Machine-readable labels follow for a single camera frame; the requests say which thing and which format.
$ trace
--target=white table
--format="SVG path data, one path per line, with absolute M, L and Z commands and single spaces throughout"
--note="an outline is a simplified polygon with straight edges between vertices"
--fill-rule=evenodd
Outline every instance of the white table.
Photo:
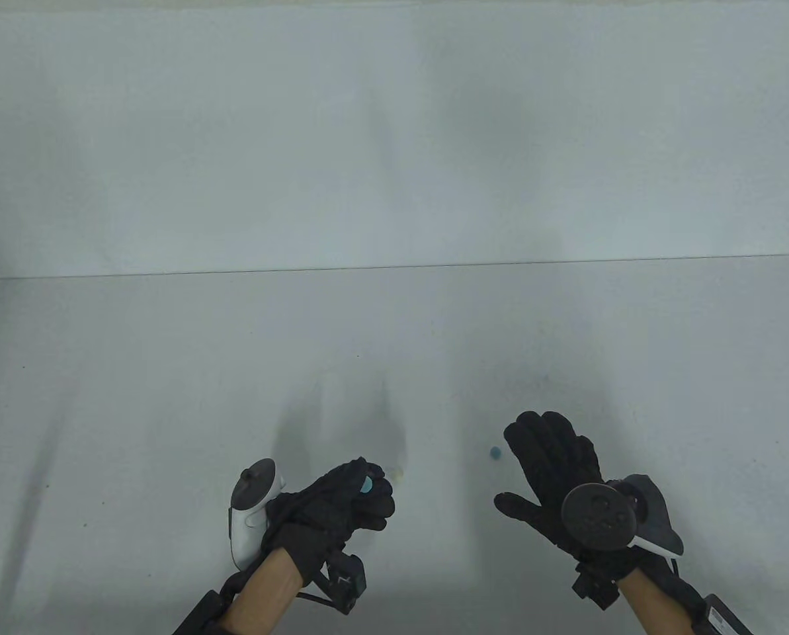
M 789 631 L 789 257 L 757 257 L 1 281 L 0 633 L 170 633 L 233 571 L 240 469 L 358 453 L 403 469 L 349 544 L 369 589 L 279 632 L 640 632 L 494 511 L 526 409 L 650 474 L 684 576 Z

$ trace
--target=black cable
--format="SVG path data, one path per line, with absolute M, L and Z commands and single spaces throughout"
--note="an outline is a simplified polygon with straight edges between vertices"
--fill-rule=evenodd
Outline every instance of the black cable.
M 331 601 L 328 601 L 328 599 L 321 598 L 321 597 L 319 597 L 317 595 L 312 595 L 311 593 L 298 593 L 297 597 L 298 598 L 307 599 L 308 601 L 311 601 L 311 602 L 318 602 L 319 605 L 324 605 L 324 606 L 329 606 L 331 608 L 335 608 L 335 605 Z

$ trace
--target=glove fingertip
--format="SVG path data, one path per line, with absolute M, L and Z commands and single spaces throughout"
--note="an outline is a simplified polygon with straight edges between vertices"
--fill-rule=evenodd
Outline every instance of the glove fingertip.
M 538 505 L 511 492 L 498 493 L 494 497 L 494 506 L 503 516 L 527 523 L 537 517 L 540 510 Z

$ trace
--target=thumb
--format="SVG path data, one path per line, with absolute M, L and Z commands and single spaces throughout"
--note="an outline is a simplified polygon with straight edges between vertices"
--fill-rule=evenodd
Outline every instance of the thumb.
M 498 493 L 494 497 L 494 506 L 503 516 L 524 521 L 533 529 L 538 529 L 543 510 L 523 496 L 518 496 L 511 492 Z
M 509 518 L 524 521 L 539 532 L 552 544 L 561 548 L 567 553 L 571 553 L 573 539 L 567 535 L 567 530 L 561 525 L 561 517 L 558 512 L 546 510 L 539 505 L 529 502 L 529 500 L 516 495 L 515 493 L 498 493 L 494 497 L 494 506 L 500 514 L 506 514 Z

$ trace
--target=label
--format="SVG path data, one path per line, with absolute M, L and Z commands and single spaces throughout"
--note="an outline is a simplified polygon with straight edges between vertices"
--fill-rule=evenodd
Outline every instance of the label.
M 738 632 L 729 625 L 729 622 L 724 620 L 724 616 L 714 610 L 714 606 L 709 607 L 709 623 L 714 626 L 720 635 L 738 635 Z

